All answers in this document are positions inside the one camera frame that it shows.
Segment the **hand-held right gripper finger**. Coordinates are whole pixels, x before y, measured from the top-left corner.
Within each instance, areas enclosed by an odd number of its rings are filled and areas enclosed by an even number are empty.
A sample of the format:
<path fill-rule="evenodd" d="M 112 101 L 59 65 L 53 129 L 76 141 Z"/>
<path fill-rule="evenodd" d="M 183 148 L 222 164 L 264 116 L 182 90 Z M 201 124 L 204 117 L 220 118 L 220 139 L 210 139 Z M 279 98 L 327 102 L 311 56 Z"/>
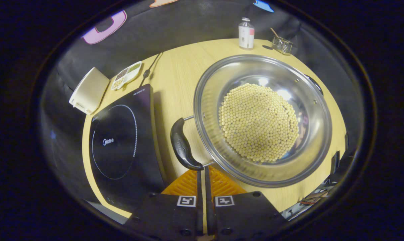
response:
<path fill-rule="evenodd" d="M 205 168 L 207 234 L 215 241 L 266 241 L 288 221 L 260 192 L 247 192 L 214 167 Z"/>
<path fill-rule="evenodd" d="M 203 236 L 201 171 L 188 170 L 161 193 L 148 194 L 124 227 L 150 241 L 195 241 Z"/>

